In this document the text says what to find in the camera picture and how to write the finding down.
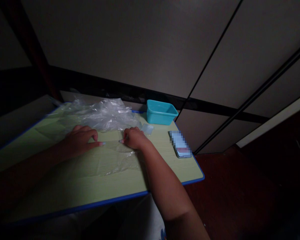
table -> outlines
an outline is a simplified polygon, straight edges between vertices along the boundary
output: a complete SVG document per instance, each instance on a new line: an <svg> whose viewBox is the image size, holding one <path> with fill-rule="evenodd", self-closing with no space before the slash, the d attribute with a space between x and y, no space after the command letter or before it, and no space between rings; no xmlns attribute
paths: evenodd
<svg viewBox="0 0 300 240"><path fill-rule="evenodd" d="M60 113L62 109L57 108L54 112ZM142 124L147 123L146 113L136 114L140 115ZM40 133L38 129L53 127L57 121L58 118L44 118L2 148L0 171L55 144L55 141ZM174 152L168 131L178 130L175 122L170 126L151 125L154 126L154 130L148 138L182 184L203 180L204 174L194 156L179 159ZM98 141L110 141L109 145L122 139L122 133L119 131L98 135ZM128 159L130 166L126 167L126 170L105 175L118 165L120 157L121 155L111 148L102 146L58 164L4 218L4 222L25 224L149 193L146 173L137 157Z"/></svg>

plastic bag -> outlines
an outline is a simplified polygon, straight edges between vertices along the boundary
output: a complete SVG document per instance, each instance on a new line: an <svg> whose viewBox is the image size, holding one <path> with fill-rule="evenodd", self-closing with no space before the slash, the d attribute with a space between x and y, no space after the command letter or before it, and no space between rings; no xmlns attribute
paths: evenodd
<svg viewBox="0 0 300 240"><path fill-rule="evenodd" d="M48 118L59 118L58 123L66 129L72 129L75 125L88 125L99 132L141 128L137 115L120 98L106 98L94 104L76 99L70 105L61 106L61 110L49 114Z"/></svg>
<svg viewBox="0 0 300 240"><path fill-rule="evenodd" d="M140 158L142 154L118 141L108 141L103 147L112 150L109 152L111 164L109 164L109 159L102 159L97 169L97 176L106 176L127 169L141 171L143 160L140 161Z"/></svg>

teal plastic bin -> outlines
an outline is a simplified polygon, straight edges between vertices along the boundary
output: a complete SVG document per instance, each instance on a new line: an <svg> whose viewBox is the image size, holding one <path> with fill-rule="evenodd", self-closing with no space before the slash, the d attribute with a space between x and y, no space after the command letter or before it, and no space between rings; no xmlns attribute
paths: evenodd
<svg viewBox="0 0 300 240"><path fill-rule="evenodd" d="M147 107L147 121L150 124L170 125L178 116L176 108L170 103L148 100Z"/></svg>

hand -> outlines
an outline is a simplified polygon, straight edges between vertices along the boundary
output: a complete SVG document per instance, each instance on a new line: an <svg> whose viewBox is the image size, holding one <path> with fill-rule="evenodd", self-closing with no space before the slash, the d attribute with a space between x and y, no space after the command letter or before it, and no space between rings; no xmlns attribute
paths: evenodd
<svg viewBox="0 0 300 240"><path fill-rule="evenodd" d="M150 140L140 131L138 127L126 128L123 134L122 143L133 149L142 149L144 146L151 144Z"/></svg>
<svg viewBox="0 0 300 240"><path fill-rule="evenodd" d="M52 147L55 153L62 159L78 157L88 150L103 145L103 142L97 142L98 133L89 126L77 125L69 132L65 139Z"/></svg>

gray wall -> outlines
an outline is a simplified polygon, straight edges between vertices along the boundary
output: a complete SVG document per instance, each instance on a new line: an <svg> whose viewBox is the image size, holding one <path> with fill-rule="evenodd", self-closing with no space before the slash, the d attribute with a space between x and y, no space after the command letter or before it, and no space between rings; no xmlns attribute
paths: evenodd
<svg viewBox="0 0 300 240"><path fill-rule="evenodd" d="M243 1L191 97L239 108L299 47L300 1Z"/></svg>
<svg viewBox="0 0 300 240"><path fill-rule="evenodd" d="M50 65L188 97L238 0L22 0Z"/></svg>
<svg viewBox="0 0 300 240"><path fill-rule="evenodd" d="M31 63L0 10L0 70L28 66Z"/></svg>
<svg viewBox="0 0 300 240"><path fill-rule="evenodd" d="M238 2L22 0L50 65L184 98ZM239 108L299 47L300 1L243 1L191 98ZM300 60L246 112L272 117L299 96ZM196 150L227 118L184 109L177 125ZM259 125L234 120L200 153Z"/></svg>

